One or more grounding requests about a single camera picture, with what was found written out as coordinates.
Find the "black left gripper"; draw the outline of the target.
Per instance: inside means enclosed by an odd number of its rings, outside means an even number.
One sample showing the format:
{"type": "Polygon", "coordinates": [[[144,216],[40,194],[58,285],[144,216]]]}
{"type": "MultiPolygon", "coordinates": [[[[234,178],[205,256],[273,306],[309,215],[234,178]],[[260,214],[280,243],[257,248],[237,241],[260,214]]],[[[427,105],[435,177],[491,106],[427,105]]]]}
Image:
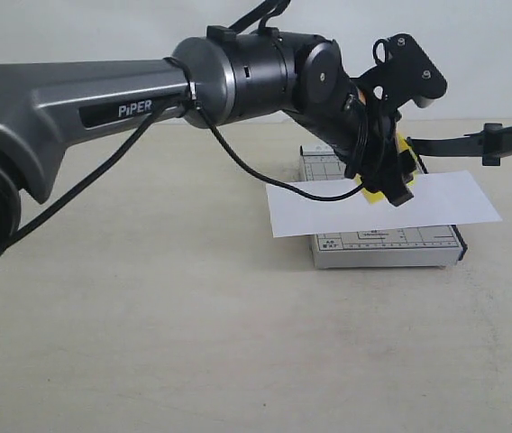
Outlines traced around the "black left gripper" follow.
{"type": "MultiPolygon", "coordinates": [[[[375,141],[370,131],[369,99],[358,88],[303,88],[303,126],[327,144],[344,166],[343,176],[353,179],[370,165],[370,147],[375,141]]],[[[379,191],[394,207],[414,195],[408,183],[414,178],[414,157],[409,149],[390,150],[379,167],[379,191]]]]}

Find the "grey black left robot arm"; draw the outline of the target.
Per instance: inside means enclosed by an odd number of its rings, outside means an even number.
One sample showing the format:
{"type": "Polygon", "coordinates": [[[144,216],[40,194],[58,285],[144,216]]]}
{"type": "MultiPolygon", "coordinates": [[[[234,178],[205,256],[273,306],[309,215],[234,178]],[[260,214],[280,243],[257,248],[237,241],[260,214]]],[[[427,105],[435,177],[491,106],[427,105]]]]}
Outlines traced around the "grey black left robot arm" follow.
{"type": "Polygon", "coordinates": [[[398,109],[409,94],[395,73],[415,53],[406,41],[353,78],[339,44],[324,36],[211,26],[161,60],[0,64],[0,256],[93,184],[149,127],[172,118],[216,132],[282,112],[334,149],[346,178],[400,206],[412,198],[416,165],[398,146],[398,109]],[[46,202],[69,148],[119,133],[128,139],[114,157],[22,225],[21,195],[46,202]]]}

